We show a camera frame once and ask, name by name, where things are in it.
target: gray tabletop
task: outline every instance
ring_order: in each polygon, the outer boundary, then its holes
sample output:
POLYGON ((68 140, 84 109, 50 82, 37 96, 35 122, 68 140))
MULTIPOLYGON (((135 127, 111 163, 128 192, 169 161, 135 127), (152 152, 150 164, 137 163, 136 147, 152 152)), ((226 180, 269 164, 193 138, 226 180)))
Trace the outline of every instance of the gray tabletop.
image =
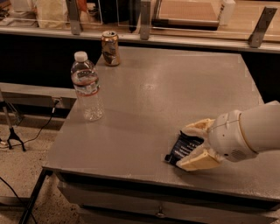
POLYGON ((45 167, 206 192, 280 199, 280 151, 207 171, 164 161, 180 129, 262 104, 239 54, 121 47, 122 63, 97 64, 105 116, 85 122, 73 106, 45 167))

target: plastic water bottle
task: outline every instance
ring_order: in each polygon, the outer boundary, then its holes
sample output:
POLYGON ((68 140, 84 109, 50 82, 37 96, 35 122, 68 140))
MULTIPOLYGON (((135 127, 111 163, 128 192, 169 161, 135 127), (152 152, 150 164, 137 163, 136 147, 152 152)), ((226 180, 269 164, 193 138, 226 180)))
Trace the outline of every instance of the plastic water bottle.
POLYGON ((88 59, 86 52, 76 52, 74 58, 71 79, 82 113, 86 120, 98 120, 104 114, 104 107, 95 64, 88 59))

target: drawer knob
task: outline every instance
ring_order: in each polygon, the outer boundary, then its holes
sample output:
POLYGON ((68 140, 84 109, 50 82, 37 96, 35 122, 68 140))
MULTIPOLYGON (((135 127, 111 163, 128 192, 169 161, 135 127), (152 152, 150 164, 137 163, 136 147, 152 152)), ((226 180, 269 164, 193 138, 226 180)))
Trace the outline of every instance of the drawer knob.
POLYGON ((158 213, 156 213, 156 216, 160 219, 165 218, 166 215, 163 213, 163 208, 161 206, 159 207, 159 210, 158 210, 158 213))

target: can top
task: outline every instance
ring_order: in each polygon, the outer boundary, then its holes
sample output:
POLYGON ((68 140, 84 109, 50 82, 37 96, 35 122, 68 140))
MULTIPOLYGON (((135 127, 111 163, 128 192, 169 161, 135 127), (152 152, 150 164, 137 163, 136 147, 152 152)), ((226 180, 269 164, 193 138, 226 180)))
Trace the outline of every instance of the can top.
POLYGON ((88 55, 86 52, 76 52, 74 57, 75 60, 78 62, 84 62, 88 59, 88 55))
POLYGON ((102 33, 102 36, 105 38, 111 38, 114 37, 116 35, 116 31, 104 31, 102 33))

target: table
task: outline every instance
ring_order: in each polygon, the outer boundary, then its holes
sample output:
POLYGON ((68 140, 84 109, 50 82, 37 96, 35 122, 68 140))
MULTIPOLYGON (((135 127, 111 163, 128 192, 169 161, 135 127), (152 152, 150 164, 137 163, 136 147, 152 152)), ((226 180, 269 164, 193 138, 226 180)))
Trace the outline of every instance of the table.
POLYGON ((241 55, 136 47, 120 54, 119 66, 97 63, 105 116, 85 122, 75 103, 44 165, 80 214, 98 223, 274 221, 276 212, 266 211, 279 206, 279 151, 207 171, 164 161, 184 125, 263 103, 241 55))

